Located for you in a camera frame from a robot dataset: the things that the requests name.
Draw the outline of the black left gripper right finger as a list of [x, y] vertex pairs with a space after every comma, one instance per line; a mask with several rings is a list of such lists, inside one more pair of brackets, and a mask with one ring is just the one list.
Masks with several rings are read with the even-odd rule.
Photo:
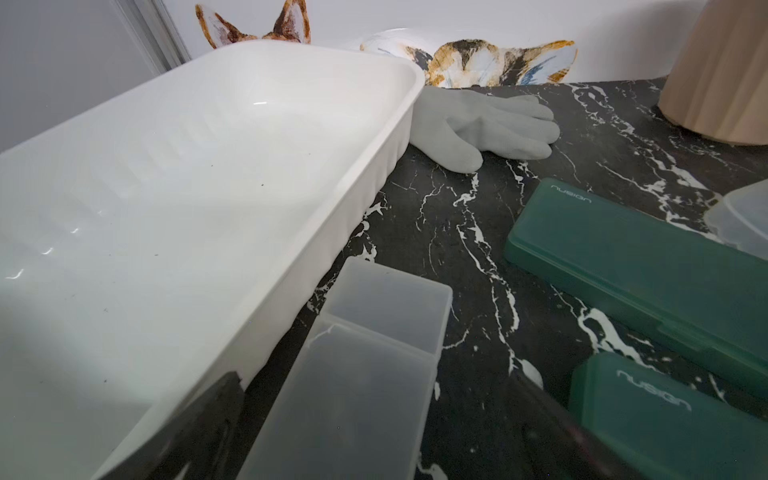
[[619, 457], [526, 375], [510, 376], [517, 431], [534, 479], [640, 479]]

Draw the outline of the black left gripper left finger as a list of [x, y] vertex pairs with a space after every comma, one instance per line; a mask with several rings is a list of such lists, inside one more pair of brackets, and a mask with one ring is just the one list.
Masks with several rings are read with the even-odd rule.
[[244, 401], [230, 371], [176, 415], [105, 479], [223, 479]]

